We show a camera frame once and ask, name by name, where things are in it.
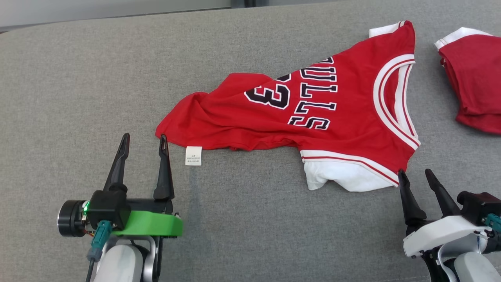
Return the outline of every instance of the white hem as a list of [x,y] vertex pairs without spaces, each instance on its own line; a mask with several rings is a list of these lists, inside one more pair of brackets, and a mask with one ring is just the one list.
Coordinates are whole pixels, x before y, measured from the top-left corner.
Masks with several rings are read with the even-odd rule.
[[487,35],[487,36],[493,36],[492,34],[488,34],[487,32],[483,32],[480,30],[476,29],[470,29],[470,28],[460,28],[456,30],[455,32],[447,35],[446,37],[439,39],[437,42],[435,42],[435,47],[440,50],[440,48],[444,47],[445,45],[452,43],[456,40],[459,40],[463,37],[470,36],[470,35]]
[[388,182],[388,186],[398,186],[398,175],[385,166],[368,158],[322,150],[300,150],[305,162],[340,162],[360,165],[374,175]]
[[405,21],[400,21],[393,25],[369,29],[369,38],[382,34],[394,33],[396,30],[398,30],[398,28],[401,28],[404,23]]

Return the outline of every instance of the green led light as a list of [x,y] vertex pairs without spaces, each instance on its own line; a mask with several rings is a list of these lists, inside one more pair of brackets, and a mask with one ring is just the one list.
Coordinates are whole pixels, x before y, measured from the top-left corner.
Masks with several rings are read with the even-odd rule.
[[87,204],[85,204],[84,208],[83,208],[83,214],[85,216],[87,216],[87,211],[89,210],[89,205],[90,205],[91,202],[87,202]]

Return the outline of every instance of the green plastic part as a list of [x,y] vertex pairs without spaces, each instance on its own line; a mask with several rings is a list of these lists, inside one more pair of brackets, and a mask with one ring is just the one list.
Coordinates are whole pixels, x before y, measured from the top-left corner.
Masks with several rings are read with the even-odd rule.
[[183,221],[170,214],[131,211],[125,229],[113,231],[112,234],[117,236],[181,236],[183,234]]

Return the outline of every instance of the gray fabric surface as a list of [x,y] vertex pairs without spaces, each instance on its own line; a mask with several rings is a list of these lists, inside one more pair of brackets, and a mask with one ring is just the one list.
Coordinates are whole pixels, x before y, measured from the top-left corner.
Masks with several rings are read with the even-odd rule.
[[[440,209],[424,169],[455,197],[501,196],[499,137],[454,121],[458,103],[433,42],[461,26],[501,36],[498,0],[343,1],[58,23],[0,35],[0,281],[83,281],[89,238],[63,238],[68,199],[101,189],[123,133],[125,183],[150,197],[154,130],[184,96],[231,72],[279,77],[343,51],[373,27],[411,20],[416,65],[408,107],[422,146],[408,176],[429,218]],[[308,191],[293,148],[203,152],[184,166],[170,146],[185,235],[164,247],[161,281],[429,279],[404,256],[396,189]],[[490,255],[494,266],[501,256]]]

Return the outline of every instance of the red shirt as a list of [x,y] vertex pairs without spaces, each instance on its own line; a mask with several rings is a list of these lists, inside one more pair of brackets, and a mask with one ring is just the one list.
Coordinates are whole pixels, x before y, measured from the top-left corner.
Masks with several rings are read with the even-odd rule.
[[459,98],[456,120],[501,134],[501,38],[460,28],[435,46]]
[[230,74],[182,99],[156,135],[205,150],[297,147],[311,190],[327,180],[349,191],[397,186],[420,145],[405,105],[414,41],[411,22],[399,22],[278,79]]

